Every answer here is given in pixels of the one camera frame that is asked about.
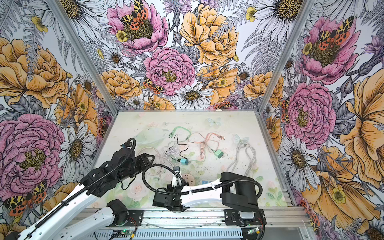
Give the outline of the teal charger plug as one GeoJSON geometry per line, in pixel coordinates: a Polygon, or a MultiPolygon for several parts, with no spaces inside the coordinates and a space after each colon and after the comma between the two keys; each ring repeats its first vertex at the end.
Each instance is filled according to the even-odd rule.
{"type": "Polygon", "coordinates": [[[179,159],[179,162],[181,163],[181,165],[185,165],[185,166],[187,166],[189,164],[188,159],[179,159]]]}

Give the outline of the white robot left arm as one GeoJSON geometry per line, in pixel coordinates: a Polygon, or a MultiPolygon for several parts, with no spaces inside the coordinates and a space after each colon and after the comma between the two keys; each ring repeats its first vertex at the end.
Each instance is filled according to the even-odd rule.
{"type": "Polygon", "coordinates": [[[154,160],[153,155],[143,153],[136,156],[133,149],[120,149],[110,161],[104,162],[84,176],[80,184],[42,219],[21,232],[8,234],[5,239],[51,240],[88,205],[124,179],[142,173],[154,160]]]}

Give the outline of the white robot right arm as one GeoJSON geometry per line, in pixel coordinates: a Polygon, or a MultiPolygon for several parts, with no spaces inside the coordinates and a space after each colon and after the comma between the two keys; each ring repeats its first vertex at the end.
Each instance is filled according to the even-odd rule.
{"type": "Polygon", "coordinates": [[[264,210],[258,205],[263,187],[256,180],[231,172],[221,173],[213,182],[190,186],[177,174],[165,188],[153,189],[153,206],[181,213],[197,205],[219,203],[227,207],[225,223],[229,226],[265,226],[264,210]]]}

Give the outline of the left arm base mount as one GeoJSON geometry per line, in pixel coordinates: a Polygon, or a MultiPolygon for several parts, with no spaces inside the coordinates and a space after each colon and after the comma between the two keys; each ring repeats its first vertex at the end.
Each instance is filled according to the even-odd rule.
{"type": "Polygon", "coordinates": [[[144,210],[127,210],[112,213],[112,222],[107,227],[140,227],[144,218],[144,210]]]}

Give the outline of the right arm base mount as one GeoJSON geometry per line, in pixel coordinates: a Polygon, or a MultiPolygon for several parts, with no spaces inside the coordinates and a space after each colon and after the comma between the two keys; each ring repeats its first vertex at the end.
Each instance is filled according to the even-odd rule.
{"type": "Polygon", "coordinates": [[[224,223],[227,226],[264,226],[267,224],[266,216],[263,209],[256,212],[240,212],[233,209],[224,210],[224,223]]]}

